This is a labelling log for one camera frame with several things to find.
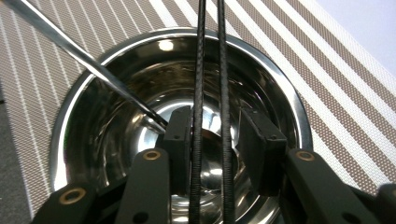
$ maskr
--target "brass screw hole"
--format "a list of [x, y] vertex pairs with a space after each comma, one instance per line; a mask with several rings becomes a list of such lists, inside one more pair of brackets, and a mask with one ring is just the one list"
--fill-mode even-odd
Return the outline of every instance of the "brass screw hole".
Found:
[[313, 161], [315, 159], [315, 156], [312, 155], [312, 153], [306, 151], [298, 151], [296, 152], [296, 156], [303, 161]]
[[159, 151], [148, 151], [143, 155], [143, 158], [147, 161], [155, 161], [161, 157], [161, 153]]
[[61, 195], [61, 198], [59, 198], [59, 202], [61, 204], [76, 203], [81, 200], [86, 193], [87, 191], [83, 188], [70, 189]]

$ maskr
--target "table surface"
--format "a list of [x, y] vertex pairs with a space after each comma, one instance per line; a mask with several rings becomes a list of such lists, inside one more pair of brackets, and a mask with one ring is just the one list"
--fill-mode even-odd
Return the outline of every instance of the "table surface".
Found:
[[396, 3], [393, 0], [317, 0], [396, 77]]
[[[196, 26], [196, 1], [32, 1], [94, 57], [165, 27]], [[207, 3], [217, 30], [216, 3]], [[299, 92], [314, 149], [347, 184], [396, 181], [396, 79], [313, 0], [226, 1], [227, 33], [268, 55]], [[0, 78], [32, 214], [50, 195], [49, 144], [83, 67], [0, 6]]]

